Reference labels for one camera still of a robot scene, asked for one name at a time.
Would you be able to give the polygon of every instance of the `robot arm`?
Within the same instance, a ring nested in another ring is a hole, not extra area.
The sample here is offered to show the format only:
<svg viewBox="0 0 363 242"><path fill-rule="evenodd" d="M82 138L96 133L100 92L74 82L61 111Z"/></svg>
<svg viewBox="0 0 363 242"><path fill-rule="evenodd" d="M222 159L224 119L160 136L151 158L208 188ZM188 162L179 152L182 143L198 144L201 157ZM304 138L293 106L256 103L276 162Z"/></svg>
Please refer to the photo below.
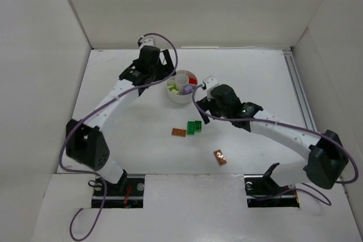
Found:
<svg viewBox="0 0 363 242"><path fill-rule="evenodd" d="M125 69L110 93L96 107L100 107L110 100L117 101L110 104L80 126L70 138L66 146L66 154L75 161L85 164L100 174L108 183L118 191L122 191L126 184L127 173L110 158L109 148L104 138L104 132L110 124L128 107L136 98L142 95L144 88L127 93L122 97L118 95L135 86L152 83L164 79L172 73L174 66L168 50L146 44L145 40L140 47L139 58ZM166 63L159 58L163 53ZM67 123L66 134L75 127L78 121L72 119Z"/></svg>
<svg viewBox="0 0 363 242"><path fill-rule="evenodd" d="M263 175L265 182L276 187L277 185L285 186L311 181L324 189L333 187L348 164L348 158L342 151L316 135L278 126L270 122L254 122L254 119L283 121L259 105L251 102L241 103L230 86L219 84L212 76L206 78L203 83L203 89L206 90L207 96L197 101L197 105L203 111L209 111L212 116L216 117L247 118L246 121L232 121L231 123L233 126L250 133L268 137L290 148L302 157L302 161L294 164L273 164ZM202 112L200 114L204 122L209 123L208 117ZM340 143L336 133L328 130L325 135Z"/></svg>

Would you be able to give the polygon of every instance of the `white platform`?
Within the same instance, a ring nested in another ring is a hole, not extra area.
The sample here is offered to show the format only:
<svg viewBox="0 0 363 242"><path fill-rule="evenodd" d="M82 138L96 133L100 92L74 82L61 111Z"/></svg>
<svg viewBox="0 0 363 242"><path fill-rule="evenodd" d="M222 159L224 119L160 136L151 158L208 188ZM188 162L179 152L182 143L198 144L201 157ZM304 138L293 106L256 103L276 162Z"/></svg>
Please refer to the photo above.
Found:
<svg viewBox="0 0 363 242"><path fill-rule="evenodd" d="M180 69L192 71L199 80L213 74L221 83L231 85L241 101L253 101L288 122L303 125L282 51L178 52ZM92 51L73 117L88 114L137 57L137 50ZM200 90L197 97L203 96ZM272 163L294 162L299 156L227 122L212 121L194 136L171 136L172 128L185 129L187 121L200 119L193 104L175 104L164 86L155 86L115 121L105 136L115 160L129 173L167 175L146 176L143 209L105 209L87 241L361 241L341 185L323 190L332 207L299 194L300 209L248 209L242 174L262 173ZM222 167L213 156L218 149L227 160ZM64 163L85 169L66 156ZM33 242L71 241L69 223L78 208L90 207L87 182L92 178L53 175ZM81 237L89 230L96 213L96 209L81 212L75 235Z"/></svg>
<svg viewBox="0 0 363 242"><path fill-rule="evenodd" d="M90 207L92 175L53 175L32 242L71 242L69 223ZM359 242L340 185L324 190L333 206L299 194L301 208L248 208L242 175L147 175L143 209L104 209L87 242ZM83 237L97 209L74 223Z"/></svg>
<svg viewBox="0 0 363 242"><path fill-rule="evenodd" d="M230 85L241 101L261 105L287 122L303 125L300 109L282 51L262 49L178 50L179 69L203 80L214 75ZM91 112L116 83L119 74L138 57L138 50L93 50L75 106L73 118ZM197 98L206 93L199 90ZM111 156L128 173L211 174L262 173L275 162L301 158L264 137L212 121L202 132L186 138L171 135L186 129L187 121L201 120L195 106L173 103L164 85L146 90L105 134ZM213 151L221 149L227 164L220 167ZM64 156L74 169L86 169Z"/></svg>

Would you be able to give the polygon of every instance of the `white enclosure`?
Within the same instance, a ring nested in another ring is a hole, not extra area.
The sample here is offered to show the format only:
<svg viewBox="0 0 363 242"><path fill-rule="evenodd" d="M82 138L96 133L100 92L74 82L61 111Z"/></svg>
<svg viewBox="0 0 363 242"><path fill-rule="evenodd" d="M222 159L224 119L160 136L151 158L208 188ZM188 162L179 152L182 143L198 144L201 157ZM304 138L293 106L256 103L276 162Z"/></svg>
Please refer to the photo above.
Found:
<svg viewBox="0 0 363 242"><path fill-rule="evenodd" d="M139 33L178 46L295 45L322 0L71 0L95 48L135 48Z"/></svg>
<svg viewBox="0 0 363 242"><path fill-rule="evenodd" d="M0 0L0 233L29 241L90 46L67 0Z"/></svg>

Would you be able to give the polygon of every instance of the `purple cable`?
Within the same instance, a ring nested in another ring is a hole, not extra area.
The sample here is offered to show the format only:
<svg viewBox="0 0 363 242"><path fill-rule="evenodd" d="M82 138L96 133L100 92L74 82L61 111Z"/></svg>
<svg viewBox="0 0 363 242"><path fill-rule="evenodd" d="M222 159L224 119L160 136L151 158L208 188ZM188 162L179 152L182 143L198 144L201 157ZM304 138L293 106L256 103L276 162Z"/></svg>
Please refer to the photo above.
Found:
<svg viewBox="0 0 363 242"><path fill-rule="evenodd" d="M210 117L212 119L221 120L221 121L228 121L228 122L241 122L241 121L264 122L264 123L270 123L270 124L275 124L275 125L278 125L278 126L286 127L286 128L289 128L289 129L305 131L307 133L317 135L317 136L331 142L333 145L335 145L336 147L341 149L341 151L348 157L348 159L351 161L351 163L353 165L353 168L354 168L354 177L353 177L353 179L351 179L349 181L337 181L336 183L337 184L351 184L351 183L355 182L358 179L358 176L359 176L358 166L357 166L356 162L354 161L353 157L349 154L349 152L341 144L335 142L333 139L330 139L326 135L324 135L322 133L318 133L317 131L309 130L309 129L306 129L306 128L302 128L302 127L299 127L299 126L294 126L294 125L290 125L290 124L286 124L286 123L276 122L276 121L272 121L272 120L255 119L255 118L221 118L221 117L212 116L211 114L208 114L205 111L203 111L198 106L198 104L196 103L195 93L196 93L197 89L202 87L202 86L203 86L203 84L198 85L194 89L194 92L193 92L193 95L192 95L192 100L193 100L193 103L194 103L195 107L197 107L198 111L201 112L202 114L204 114L204 115L206 115L206 116L208 116L208 117Z"/></svg>
<svg viewBox="0 0 363 242"><path fill-rule="evenodd" d="M80 238L80 239L77 239L76 237L74 237L73 235L73 232L72 232L72 226L73 226L73 222L75 220L75 218L77 217L77 215L83 210L83 208L79 209L77 211L77 213L75 213L75 215L73 216L73 219L72 221L70 222L70 226L69 226L69 234L70 234L70 237L74 240L74 241L83 241L85 240L87 237L89 237L89 235L92 233L93 229L95 228L96 226L96 223L100 217L100 214L101 214L101 211L102 211L102 208L104 206L104 203L105 203L105 199L106 199L106 195L107 195L107 184L106 184L106 181L101 177L100 174L98 174L97 172L94 172L94 171L83 171L83 170L74 170L74 169L70 169L70 168L66 168L64 165L63 165L63 162L62 162L62 157L63 157L63 153L64 153L64 149L66 149L66 146L70 140L70 138L72 137L72 135L77 131L77 129L86 121L88 120L90 117L92 117L93 115L95 115L96 113L98 113L99 111L103 110L104 108L106 108L107 106L109 106L110 104L114 103L116 100L118 100L120 97L134 91L134 90L137 90L137 89L141 89L141 88L148 88L150 86L153 86L153 85L156 85L156 84L159 84L159 83L162 83L164 81L166 81L168 78L170 78L171 76L173 76L174 72L176 71L176 68L178 66L178 53L176 52L176 48L174 46L174 44L168 39L166 38L165 36L161 35L161 34L158 34L158 33L154 33L154 32L150 32L150 33L147 33L147 34L144 34L143 36L140 37L140 39L138 40L138 43L143 39L145 38L146 36L158 36L158 37L161 37L162 39L166 40L172 47L172 49L174 50L174 53L175 53L175 66L174 66L174 69L173 71L164 79L162 80L158 80L156 82L153 82L153 83L149 83L149 84L144 84L144 85L141 85L141 86L135 86L131 89L128 89L124 92L122 92L121 94L119 94L118 96L116 96L114 99L111 99L109 102L103 104L102 106L100 106L99 108L95 109L93 112L91 112L90 114L88 114L85 118L81 119L76 125L75 127L70 131L70 133L67 135L66 139L64 140L64 143L62 145L62 148L61 148L61 152L59 154L59 165L60 167L65 170L65 171L68 171L68 172L74 172L74 173L82 173L82 174L93 174L93 175L97 175L100 177L100 179L102 180L102 183L103 183L103 186L104 186L104 193L103 193L103 198L102 198L102 202L101 202L101 205L100 205L100 208L99 208L99 211L97 213L97 216L95 218L95 221L93 222L93 225L90 229L90 231L83 237L83 238Z"/></svg>
<svg viewBox="0 0 363 242"><path fill-rule="evenodd" d="M302 183L302 185L304 185L304 186L306 186L306 187L309 187L310 189L312 189L312 190L314 190L314 191L318 192L318 193L319 193L319 194L320 194L323 198L325 198L326 202L325 202L323 199L321 199L321 198L319 198L319 197L315 196L314 194L311 194L309 191L306 191L306 190L304 190L304 189L300 189L300 188L290 188L290 189L287 189L287 190L285 190L285 191L283 191L283 192L281 192L281 193L279 193L279 194L276 194L276 195L274 195L274 196L261 197L261 198L255 198L255 199L256 199L257 201L266 201L266 200L268 200L268 199L273 199L273 198L279 197L279 196L281 196L281 195L283 195L283 194L286 194L286 193L289 193L289 192L291 192L291 191L301 191L301 192L304 192L304 193L306 193L306 194L308 194L308 195L312 196L313 198L317 199L318 201L322 202L323 204L325 204L325 205L327 205L327 206L331 206L331 201L330 201L330 199L328 199L328 197L327 197L327 196L325 196L322 192L320 192L320 191L319 191L319 190L317 190L316 188L314 188L314 187L310 186L309 184Z"/></svg>

